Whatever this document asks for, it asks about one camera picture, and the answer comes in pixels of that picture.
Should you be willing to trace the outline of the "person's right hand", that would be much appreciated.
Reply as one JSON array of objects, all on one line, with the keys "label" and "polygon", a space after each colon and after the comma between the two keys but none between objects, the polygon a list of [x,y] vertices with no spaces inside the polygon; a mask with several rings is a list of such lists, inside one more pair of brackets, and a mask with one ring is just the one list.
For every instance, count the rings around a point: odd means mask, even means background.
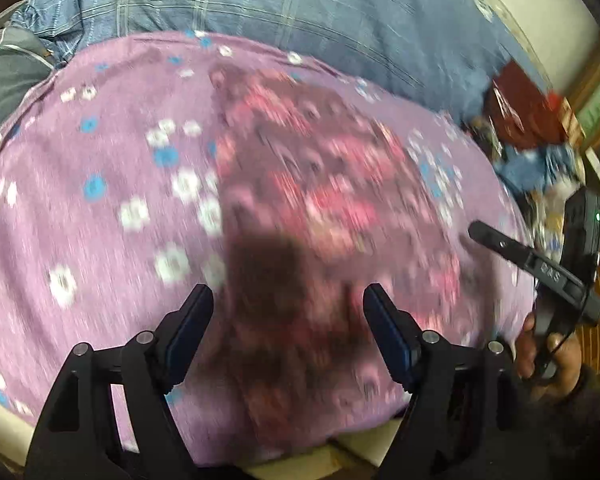
[{"label": "person's right hand", "polygon": [[[529,313],[524,319],[522,330],[515,341],[515,367],[521,379],[530,379],[535,370],[534,361],[539,347],[534,338],[535,316]],[[559,401],[573,392],[580,378],[582,354],[578,336],[551,333],[547,336],[545,348],[550,352],[556,366],[554,377],[544,385],[537,382],[530,388],[533,400],[547,399]]]}]

